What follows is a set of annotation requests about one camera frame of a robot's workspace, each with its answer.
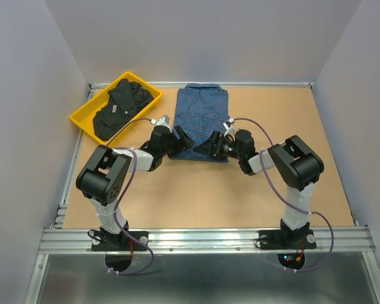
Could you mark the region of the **blue plaid long sleeve shirt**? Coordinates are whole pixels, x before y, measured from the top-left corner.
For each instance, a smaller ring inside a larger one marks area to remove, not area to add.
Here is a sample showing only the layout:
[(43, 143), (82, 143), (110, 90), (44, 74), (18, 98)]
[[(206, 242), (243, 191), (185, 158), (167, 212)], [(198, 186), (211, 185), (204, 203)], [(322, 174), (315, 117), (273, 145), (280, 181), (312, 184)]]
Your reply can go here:
[(228, 104), (228, 92), (218, 84), (188, 84), (177, 92), (174, 126), (181, 126), (199, 146), (214, 131), (225, 132)]

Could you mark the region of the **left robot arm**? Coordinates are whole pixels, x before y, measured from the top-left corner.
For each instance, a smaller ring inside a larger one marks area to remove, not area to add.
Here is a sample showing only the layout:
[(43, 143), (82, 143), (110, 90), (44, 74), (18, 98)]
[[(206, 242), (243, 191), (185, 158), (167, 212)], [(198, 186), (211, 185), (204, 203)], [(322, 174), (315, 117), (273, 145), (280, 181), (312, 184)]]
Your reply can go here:
[(164, 157), (172, 158), (195, 145), (180, 126), (174, 130), (164, 125), (154, 127), (150, 139), (140, 148), (110, 148), (99, 145), (78, 174), (76, 188), (90, 200), (100, 227), (91, 229), (92, 251), (125, 251), (139, 249), (147, 232), (131, 234), (122, 215), (120, 203), (132, 184), (136, 172), (152, 172)]

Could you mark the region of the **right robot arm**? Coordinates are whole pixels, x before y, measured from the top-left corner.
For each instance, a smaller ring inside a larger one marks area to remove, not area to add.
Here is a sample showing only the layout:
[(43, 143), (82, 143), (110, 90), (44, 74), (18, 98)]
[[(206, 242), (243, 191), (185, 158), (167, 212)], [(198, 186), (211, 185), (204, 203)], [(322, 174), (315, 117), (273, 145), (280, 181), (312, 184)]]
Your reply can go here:
[(279, 172), (287, 186), (286, 197), (282, 199), (286, 209), (279, 229), (258, 231), (257, 248), (304, 250), (317, 247), (308, 221), (308, 209), (324, 164), (300, 137), (289, 137), (280, 144), (257, 152), (250, 131), (240, 129), (233, 136), (215, 131), (194, 151), (217, 160), (234, 158), (247, 175), (266, 174), (270, 168)]

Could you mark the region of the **black striped shirt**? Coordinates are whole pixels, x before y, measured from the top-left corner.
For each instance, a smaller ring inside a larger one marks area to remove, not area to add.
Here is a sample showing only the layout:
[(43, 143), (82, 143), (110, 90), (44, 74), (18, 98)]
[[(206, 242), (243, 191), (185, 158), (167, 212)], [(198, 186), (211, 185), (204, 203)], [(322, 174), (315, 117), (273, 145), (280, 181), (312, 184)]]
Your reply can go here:
[(122, 79), (108, 91), (108, 102), (93, 118), (94, 134), (108, 141), (125, 124), (154, 100), (151, 93), (135, 81)]

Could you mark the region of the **yellow plastic bin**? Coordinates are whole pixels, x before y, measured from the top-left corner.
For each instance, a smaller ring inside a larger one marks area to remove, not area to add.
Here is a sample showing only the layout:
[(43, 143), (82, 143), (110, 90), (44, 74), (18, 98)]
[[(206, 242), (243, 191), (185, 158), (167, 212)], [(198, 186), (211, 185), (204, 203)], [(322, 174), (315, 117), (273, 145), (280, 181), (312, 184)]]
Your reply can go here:
[[(115, 88), (122, 79), (140, 83), (144, 89), (148, 90), (151, 93), (151, 95), (154, 97), (154, 100), (150, 102), (150, 104), (147, 105), (142, 111), (140, 111), (132, 120), (125, 124), (119, 131), (117, 131), (117, 133), (112, 136), (110, 140), (102, 141), (94, 134), (92, 120), (96, 112), (107, 104), (109, 98), (108, 91)], [(161, 90), (150, 85), (148, 82), (141, 79), (137, 75), (134, 75), (132, 72), (125, 72), (117, 79), (115, 79), (112, 83), (106, 85), (104, 89), (102, 89), (98, 94), (94, 95), (94, 97), (92, 97), (86, 104), (81, 106), (78, 110), (74, 111), (70, 115), (70, 120), (95, 141), (100, 144), (106, 144), (112, 139), (123, 138), (123, 136), (132, 130), (132, 128), (136, 125), (134, 120), (145, 118), (147, 115), (149, 115), (160, 104), (162, 96), (163, 93)]]

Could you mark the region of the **aluminium back rail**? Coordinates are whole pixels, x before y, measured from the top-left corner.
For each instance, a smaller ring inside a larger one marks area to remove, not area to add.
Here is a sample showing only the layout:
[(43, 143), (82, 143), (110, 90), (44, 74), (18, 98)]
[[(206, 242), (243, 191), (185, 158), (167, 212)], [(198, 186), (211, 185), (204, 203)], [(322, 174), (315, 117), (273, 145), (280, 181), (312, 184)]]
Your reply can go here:
[[(157, 88), (184, 88), (188, 84), (196, 84), (197, 82), (149, 82), (150, 85)], [(198, 82), (197, 84), (207, 84), (207, 82)], [(309, 88), (314, 86), (313, 82), (213, 82), (220, 87), (281, 87), (281, 88)]]

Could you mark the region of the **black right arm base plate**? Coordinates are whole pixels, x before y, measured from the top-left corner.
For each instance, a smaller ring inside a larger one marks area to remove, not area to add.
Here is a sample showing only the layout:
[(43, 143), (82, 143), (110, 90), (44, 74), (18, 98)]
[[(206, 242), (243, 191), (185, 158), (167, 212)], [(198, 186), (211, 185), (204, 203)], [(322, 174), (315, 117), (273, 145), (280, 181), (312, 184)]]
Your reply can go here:
[(262, 250), (296, 250), (303, 244), (305, 249), (316, 249), (314, 232), (311, 229), (300, 232), (288, 232), (280, 229), (259, 230), (259, 247)]

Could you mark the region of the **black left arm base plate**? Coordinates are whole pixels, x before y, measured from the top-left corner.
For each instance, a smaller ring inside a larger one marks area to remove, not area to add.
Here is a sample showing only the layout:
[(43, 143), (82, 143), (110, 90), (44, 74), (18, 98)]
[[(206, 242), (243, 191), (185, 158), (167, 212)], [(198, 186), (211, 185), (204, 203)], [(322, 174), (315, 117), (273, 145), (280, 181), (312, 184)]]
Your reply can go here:
[(102, 229), (87, 231), (87, 235), (91, 238), (91, 250), (94, 252), (106, 251), (146, 251), (146, 248), (131, 240), (124, 233), (111, 234)]

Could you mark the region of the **aluminium front rail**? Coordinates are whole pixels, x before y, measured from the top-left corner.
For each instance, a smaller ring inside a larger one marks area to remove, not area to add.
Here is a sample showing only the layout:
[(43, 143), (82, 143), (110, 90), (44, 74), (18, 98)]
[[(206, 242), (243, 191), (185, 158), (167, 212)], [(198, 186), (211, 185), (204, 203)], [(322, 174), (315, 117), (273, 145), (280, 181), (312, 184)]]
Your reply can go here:
[[(335, 227), (333, 252), (375, 251), (368, 227)], [(257, 228), (247, 229), (151, 229), (148, 246), (155, 255), (280, 253), (255, 246)], [(38, 253), (93, 254), (92, 240), (85, 229), (46, 229)]]

